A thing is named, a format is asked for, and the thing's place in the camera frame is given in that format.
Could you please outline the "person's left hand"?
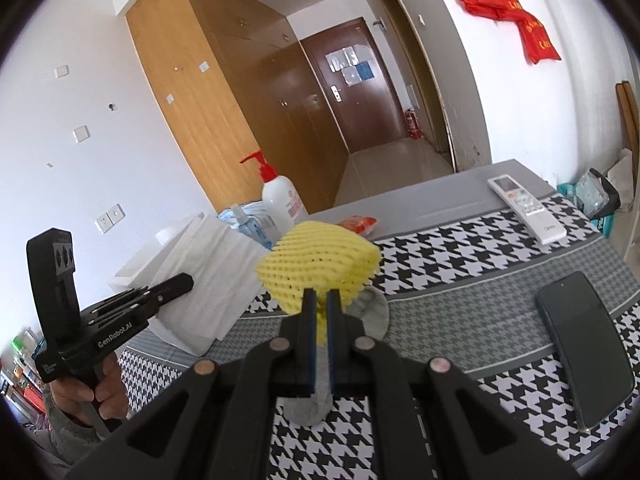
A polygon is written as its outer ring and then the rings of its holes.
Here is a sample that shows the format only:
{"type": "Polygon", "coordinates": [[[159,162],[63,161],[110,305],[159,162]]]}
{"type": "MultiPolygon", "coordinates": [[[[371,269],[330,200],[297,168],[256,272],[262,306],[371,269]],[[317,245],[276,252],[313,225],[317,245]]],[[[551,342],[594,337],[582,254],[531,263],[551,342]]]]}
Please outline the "person's left hand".
{"type": "Polygon", "coordinates": [[[89,425],[90,419],[82,411],[82,406],[92,401],[98,402],[98,412],[103,420],[124,419],[128,414],[129,401],[122,382],[122,369],[114,352],[103,360],[102,372],[104,377],[96,387],[89,387],[73,377],[50,382],[53,402],[84,425],[89,425]]]}

